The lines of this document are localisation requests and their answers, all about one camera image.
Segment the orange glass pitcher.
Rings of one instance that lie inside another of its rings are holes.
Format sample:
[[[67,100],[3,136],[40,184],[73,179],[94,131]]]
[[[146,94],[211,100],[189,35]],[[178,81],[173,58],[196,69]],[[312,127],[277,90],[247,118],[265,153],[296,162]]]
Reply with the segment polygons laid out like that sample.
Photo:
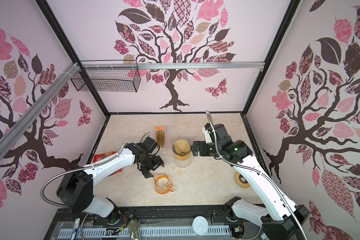
[[[154,189],[158,194],[167,194],[174,192],[171,179],[165,174],[159,174],[154,177]]]

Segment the clear glass carafe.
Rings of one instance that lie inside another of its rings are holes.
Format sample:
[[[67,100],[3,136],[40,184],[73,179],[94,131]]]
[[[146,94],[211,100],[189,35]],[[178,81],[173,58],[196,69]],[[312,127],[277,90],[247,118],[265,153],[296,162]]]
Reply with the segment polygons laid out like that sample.
[[[176,159],[175,163],[179,168],[187,168],[192,164],[192,160],[191,159],[187,159],[187,160]]]

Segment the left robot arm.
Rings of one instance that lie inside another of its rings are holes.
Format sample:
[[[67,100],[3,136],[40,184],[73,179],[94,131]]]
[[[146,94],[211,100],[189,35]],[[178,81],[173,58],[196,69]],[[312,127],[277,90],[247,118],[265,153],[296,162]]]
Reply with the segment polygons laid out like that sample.
[[[117,216],[119,212],[116,204],[95,196],[94,186],[118,170],[133,164],[137,165],[146,179],[152,178],[152,171],[164,166],[161,157],[153,153],[159,147],[154,139],[146,137],[139,143],[126,144],[119,152],[89,165],[86,170],[76,168],[74,172],[63,177],[57,197],[73,214],[94,214],[101,218]]]

